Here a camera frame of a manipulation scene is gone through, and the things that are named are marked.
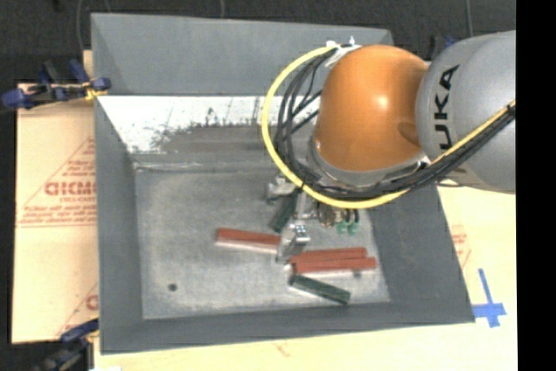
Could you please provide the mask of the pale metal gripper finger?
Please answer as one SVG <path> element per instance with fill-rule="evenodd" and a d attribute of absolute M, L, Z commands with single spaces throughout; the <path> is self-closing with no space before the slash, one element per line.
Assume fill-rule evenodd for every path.
<path fill-rule="evenodd" d="M 265 200 L 267 202 L 275 202 L 281 198 L 293 196 L 299 191 L 299 188 L 288 181 L 285 182 L 269 182 L 265 188 Z"/>
<path fill-rule="evenodd" d="M 286 263 L 295 255 L 300 254 L 311 242 L 304 223 L 290 223 L 282 232 L 276 253 L 276 261 Z"/>

